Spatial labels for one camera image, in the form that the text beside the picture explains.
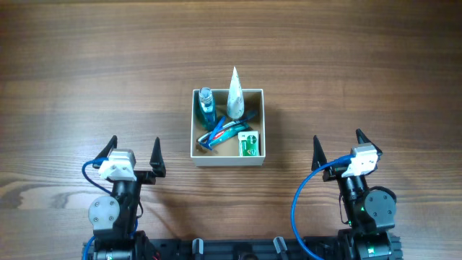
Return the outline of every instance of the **blue cable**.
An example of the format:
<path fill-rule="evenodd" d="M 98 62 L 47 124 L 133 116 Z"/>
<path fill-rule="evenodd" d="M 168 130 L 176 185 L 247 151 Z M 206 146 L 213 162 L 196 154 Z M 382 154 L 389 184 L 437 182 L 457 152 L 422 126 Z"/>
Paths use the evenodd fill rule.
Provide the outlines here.
<path fill-rule="evenodd" d="M 300 237 L 300 234 L 298 233 L 297 227 L 295 226 L 295 206 L 297 206 L 297 200 L 298 196 L 300 195 L 300 192 L 302 191 L 303 187 L 305 187 L 305 184 L 314 176 L 316 173 L 320 172 L 321 170 L 326 169 L 327 167 L 331 167 L 332 165 L 335 164 L 340 164 L 340 163 L 346 163 L 350 161 L 354 156 L 353 155 L 345 155 L 340 157 L 337 160 L 334 160 L 332 162 L 326 163 L 325 165 L 320 166 L 318 169 L 314 170 L 303 182 L 300 184 L 300 187 L 298 187 L 297 192 L 295 193 L 294 196 L 294 201 L 292 202 L 292 208 L 290 210 L 290 222 L 292 223 L 292 230 L 294 231 L 295 238 L 297 239 L 298 243 L 300 246 L 303 248 L 303 250 L 312 258 L 316 260 L 323 260 L 321 257 L 316 256 L 306 245 L 303 243 L 302 238 Z"/>
<path fill-rule="evenodd" d="M 88 161 L 86 163 L 83 164 L 82 166 L 82 174 L 84 175 L 85 179 L 87 179 L 88 182 L 90 182 L 91 184 L 95 185 L 96 187 L 98 187 L 99 189 L 101 189 L 102 191 L 110 194 L 110 191 L 107 190 L 106 188 L 103 188 L 102 186 L 100 186 L 98 183 L 95 183 L 94 181 L 92 181 L 92 179 L 90 179 L 87 175 L 87 173 L 85 173 L 85 168 L 88 166 L 88 165 L 91 165 L 91 164 L 94 164 L 94 163 L 102 163 L 106 160 L 109 160 L 108 158 L 106 157 L 103 157 L 103 158 L 99 158 L 99 159 L 96 159 L 96 160 L 91 160 L 91 161 Z M 136 229 L 138 229 L 138 219 L 136 219 L 135 221 L 135 230 L 130 234 L 130 236 L 133 236 L 135 235 L 135 232 L 136 232 Z M 83 260 L 87 260 L 88 259 L 88 251 L 90 249 L 90 246 L 92 245 L 93 241 L 95 240 L 95 237 L 92 236 L 89 240 L 88 240 L 88 243 L 87 245 L 85 246 L 85 249 L 84 249 L 84 253 L 83 253 Z"/>
<path fill-rule="evenodd" d="M 84 175 L 84 177 L 87 179 L 87 181 L 93 185 L 95 185 L 96 187 L 98 187 L 99 189 L 101 189 L 102 191 L 104 191 L 105 193 L 108 193 L 110 194 L 110 191 L 107 190 L 106 188 L 103 188 L 102 186 L 100 186 L 98 183 L 95 183 L 94 181 L 92 181 L 92 179 L 90 179 L 87 175 L 87 173 L 85 173 L 85 168 L 88 166 L 88 165 L 91 165 L 91 164 L 94 164 L 94 163 L 102 163 L 106 160 L 109 160 L 108 158 L 106 157 L 103 157 L 103 158 L 100 158 L 100 159 L 96 159 L 96 160 L 91 160 L 91 161 L 88 161 L 86 163 L 83 164 L 82 166 L 82 174 Z"/>

